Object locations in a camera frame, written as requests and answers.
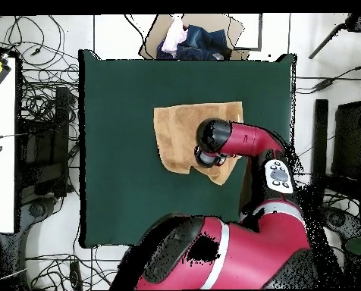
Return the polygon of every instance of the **floor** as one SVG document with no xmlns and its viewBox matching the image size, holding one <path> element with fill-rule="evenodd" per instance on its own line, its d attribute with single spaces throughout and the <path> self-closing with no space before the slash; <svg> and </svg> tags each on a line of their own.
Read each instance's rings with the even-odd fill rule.
<svg viewBox="0 0 361 291">
<path fill-rule="evenodd" d="M 361 34 L 342 31 L 334 37 L 318 55 L 309 60 L 308 56 L 314 48 L 329 34 L 339 23 L 343 22 L 347 14 L 263 14 L 262 25 L 262 51 L 251 52 L 250 60 L 275 61 L 281 54 L 297 54 L 297 87 L 312 88 L 324 78 L 335 77 L 343 72 L 361 65 Z M 56 49 L 58 47 L 58 26 L 48 16 L 30 17 L 43 30 L 45 45 Z M 146 35 L 155 15 L 134 15 L 136 25 Z M 77 64 L 78 49 L 92 49 L 102 59 L 141 59 L 138 51 L 141 45 L 140 35 L 128 24 L 122 15 L 100 16 L 54 16 L 54 19 L 63 27 L 65 53 L 71 57 L 65 57 L 66 61 L 59 61 L 50 68 L 64 70 L 69 64 Z M 8 28 L 13 24 L 13 17 L 0 17 L 0 42 L 4 42 Z M 42 34 L 29 20 L 20 21 L 20 31 L 23 40 L 28 42 L 41 42 Z M 18 41 L 19 33 L 15 30 L 11 35 L 11 41 Z M 24 44 L 20 47 L 21 52 L 29 49 L 26 53 L 27 60 L 32 64 L 42 63 L 53 54 L 42 50 L 42 53 L 31 56 L 30 53 L 37 48 L 31 48 L 32 44 Z M 24 63 L 24 68 L 33 69 Z M 27 76 L 32 74 L 38 78 L 38 72 L 27 70 Z M 297 154 L 306 151 L 312 145 L 312 116 L 316 99 L 329 100 L 328 134 L 334 134 L 334 113 L 340 104 L 361 100 L 361 70 L 353 71 L 343 79 L 334 82 L 334 85 L 311 95 L 296 96 L 295 118 L 295 147 Z M 328 169 L 332 158 L 333 140 L 328 142 Z M 307 152 L 300 157 L 305 173 L 309 172 L 310 155 Z M 71 166 L 78 166 L 79 154 Z M 78 169 L 71 168 L 71 182 L 79 193 Z M 298 178 L 306 182 L 305 177 Z M 65 200 L 63 208 L 55 215 L 37 224 L 30 232 L 27 242 L 28 258 L 39 257 L 27 261 L 27 274 L 30 279 L 36 277 L 39 272 L 46 268 L 54 259 L 63 262 L 67 254 L 73 253 L 74 239 L 77 235 L 79 222 L 80 200 L 76 193 L 71 193 Z M 334 246 L 339 246 L 339 239 L 330 231 L 327 232 L 328 240 Z M 101 280 L 98 275 L 91 277 L 90 267 L 99 270 L 99 265 L 107 278 L 112 280 L 118 262 L 126 251 L 126 246 L 100 246 L 98 249 L 82 249 L 75 244 L 75 253 L 86 262 L 88 268 L 81 266 L 83 279 L 92 278 L 96 284 L 93 289 L 108 289 L 108 284 Z M 68 275 L 68 265 L 62 264 L 61 269 Z M 50 280 L 42 278 L 37 286 L 48 286 Z"/>
</svg>

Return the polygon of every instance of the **dark green table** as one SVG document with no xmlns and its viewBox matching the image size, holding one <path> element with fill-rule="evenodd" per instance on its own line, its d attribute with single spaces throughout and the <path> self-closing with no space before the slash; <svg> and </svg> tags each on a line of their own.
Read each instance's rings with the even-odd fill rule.
<svg viewBox="0 0 361 291">
<path fill-rule="evenodd" d="M 100 61 L 80 51 L 80 243 L 132 245 L 162 216 L 238 219 L 246 159 L 223 186 L 162 165 L 153 109 L 205 102 L 243 103 L 248 124 L 290 137 L 293 55 L 261 61 Z"/>
</svg>

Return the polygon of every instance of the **white cloth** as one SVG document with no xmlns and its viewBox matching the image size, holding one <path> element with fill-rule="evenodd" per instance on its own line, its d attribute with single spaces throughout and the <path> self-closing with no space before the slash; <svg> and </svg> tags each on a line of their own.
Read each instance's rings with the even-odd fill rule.
<svg viewBox="0 0 361 291">
<path fill-rule="evenodd" d="M 177 55 L 177 45 L 187 38 L 187 30 L 184 30 L 184 23 L 180 15 L 174 14 L 174 22 L 168 29 L 167 36 L 163 42 L 162 51 L 172 54 L 175 58 Z"/>
</svg>

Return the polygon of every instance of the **brown towel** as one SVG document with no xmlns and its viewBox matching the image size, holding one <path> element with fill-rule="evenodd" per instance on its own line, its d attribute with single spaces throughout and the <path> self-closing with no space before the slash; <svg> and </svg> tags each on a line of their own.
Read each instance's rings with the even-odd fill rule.
<svg viewBox="0 0 361 291">
<path fill-rule="evenodd" d="M 238 157 L 228 158 L 220 167 L 200 167 L 194 157 L 196 129 L 206 118 L 211 117 L 243 122 L 241 102 L 155 108 L 153 114 L 156 142 L 165 168 L 171 172 L 189 174 L 193 166 L 218 185 L 226 182 Z"/>
</svg>

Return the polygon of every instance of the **cardboard box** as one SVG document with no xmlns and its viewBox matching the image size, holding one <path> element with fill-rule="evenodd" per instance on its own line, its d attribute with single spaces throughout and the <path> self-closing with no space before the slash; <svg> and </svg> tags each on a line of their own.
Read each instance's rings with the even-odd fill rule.
<svg viewBox="0 0 361 291">
<path fill-rule="evenodd" d="M 236 45 L 237 40 L 240 38 L 244 29 L 243 25 L 239 21 L 234 18 L 229 18 L 224 14 L 185 14 L 182 21 L 186 27 L 192 24 L 194 26 L 202 27 L 209 33 L 224 29 L 227 46 L 230 49 L 233 49 L 233 45 Z M 144 48 L 144 45 L 140 48 L 140 56 L 145 59 L 151 59 L 147 54 L 148 52 L 152 57 L 154 57 L 154 59 L 156 59 L 156 50 L 158 45 L 167 36 L 168 29 L 170 29 L 172 22 L 173 19 L 169 14 L 158 14 L 156 16 L 151 29 L 148 32 L 148 36 L 146 37 L 146 49 Z M 242 52 L 243 54 L 241 55 L 239 53 L 235 54 L 235 51 L 233 51 L 232 56 L 234 57 L 234 60 L 240 60 L 241 56 L 248 57 L 249 52 L 247 50 L 242 50 Z"/>
</svg>

